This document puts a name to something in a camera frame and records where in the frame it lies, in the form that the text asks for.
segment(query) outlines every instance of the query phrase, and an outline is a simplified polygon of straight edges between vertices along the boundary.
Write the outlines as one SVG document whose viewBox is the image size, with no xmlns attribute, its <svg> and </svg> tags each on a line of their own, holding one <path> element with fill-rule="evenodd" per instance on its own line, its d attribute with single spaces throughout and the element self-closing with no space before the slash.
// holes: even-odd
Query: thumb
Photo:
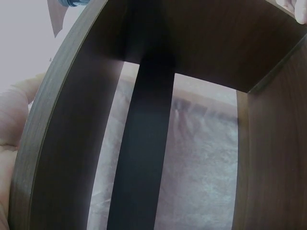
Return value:
<svg viewBox="0 0 307 230">
<path fill-rule="evenodd" d="M 31 103 L 44 74 L 21 81 L 0 94 L 0 146 L 17 146 Z"/>
<path fill-rule="evenodd" d="M 295 18 L 298 23 L 307 23 L 307 0 L 297 0 L 295 4 Z"/>
</svg>

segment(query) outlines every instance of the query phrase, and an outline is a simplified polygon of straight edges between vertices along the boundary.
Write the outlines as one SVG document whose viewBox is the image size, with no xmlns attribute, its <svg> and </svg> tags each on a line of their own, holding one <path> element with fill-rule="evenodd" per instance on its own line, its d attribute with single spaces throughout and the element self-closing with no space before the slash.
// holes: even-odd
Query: black panel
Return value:
<svg viewBox="0 0 307 230">
<path fill-rule="evenodd" d="M 114 181 L 108 230 L 154 229 L 172 100 L 173 58 L 143 59 Z"/>
</svg>

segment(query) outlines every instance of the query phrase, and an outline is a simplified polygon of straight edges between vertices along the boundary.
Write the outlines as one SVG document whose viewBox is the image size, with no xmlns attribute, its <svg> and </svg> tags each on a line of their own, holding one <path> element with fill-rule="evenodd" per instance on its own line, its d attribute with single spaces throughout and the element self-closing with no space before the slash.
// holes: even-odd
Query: blue object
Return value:
<svg viewBox="0 0 307 230">
<path fill-rule="evenodd" d="M 79 5 L 87 5 L 90 0 L 58 0 L 62 6 L 79 6 Z"/>
</svg>

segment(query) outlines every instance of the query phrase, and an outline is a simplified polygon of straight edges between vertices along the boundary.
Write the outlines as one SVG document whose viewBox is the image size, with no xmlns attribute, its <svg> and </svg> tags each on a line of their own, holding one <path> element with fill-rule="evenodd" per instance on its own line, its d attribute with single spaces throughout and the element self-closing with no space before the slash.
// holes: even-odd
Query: wood grain surface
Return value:
<svg viewBox="0 0 307 230">
<path fill-rule="evenodd" d="M 307 229 L 306 63 L 307 40 L 266 88 L 248 95 L 248 194 L 236 202 L 235 215 L 245 215 L 238 229 Z"/>
<path fill-rule="evenodd" d="M 52 62 L 16 159 L 11 230 L 86 229 L 123 60 L 139 63 L 153 41 L 168 44 L 176 72 L 248 92 L 307 32 L 264 0 L 147 0 L 137 11 L 134 2 L 91 0 Z M 247 182 L 237 187 L 243 202 L 237 195 L 235 213 L 244 215 L 234 217 L 243 229 L 307 229 L 306 52 L 305 42 L 265 89 L 248 95 L 241 128 L 249 128 L 249 156 L 242 143 L 238 175 Z"/>
<path fill-rule="evenodd" d="M 96 165 L 123 65 L 125 11 L 121 0 L 91 1 L 56 54 L 18 151 L 11 230 L 86 229 Z"/>
<path fill-rule="evenodd" d="M 248 94 L 237 91 L 236 98 L 238 111 L 238 170 L 232 230 L 244 230 L 249 176 Z"/>
<path fill-rule="evenodd" d="M 155 7 L 160 8 L 157 15 L 149 10 Z M 264 0 L 148 0 L 137 13 L 147 25 L 143 34 L 157 31 L 154 18 L 163 15 L 177 73 L 243 92 L 268 74 L 307 32 Z M 138 39 L 138 44 L 147 42 L 147 36 Z M 126 60 L 139 63 L 146 45 L 128 46 L 127 51 Z"/>
</svg>

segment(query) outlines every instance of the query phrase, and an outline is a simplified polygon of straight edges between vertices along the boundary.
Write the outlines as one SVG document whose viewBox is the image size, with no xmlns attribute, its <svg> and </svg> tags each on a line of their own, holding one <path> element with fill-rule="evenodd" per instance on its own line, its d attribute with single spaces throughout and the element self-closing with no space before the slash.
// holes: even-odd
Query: hand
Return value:
<svg viewBox="0 0 307 230">
<path fill-rule="evenodd" d="M 293 13 L 298 23 L 307 23 L 307 0 L 276 0 L 276 3 Z"/>
<path fill-rule="evenodd" d="M 0 93 L 0 230 L 8 229 L 9 195 L 17 150 L 30 104 L 44 74 Z"/>
</svg>

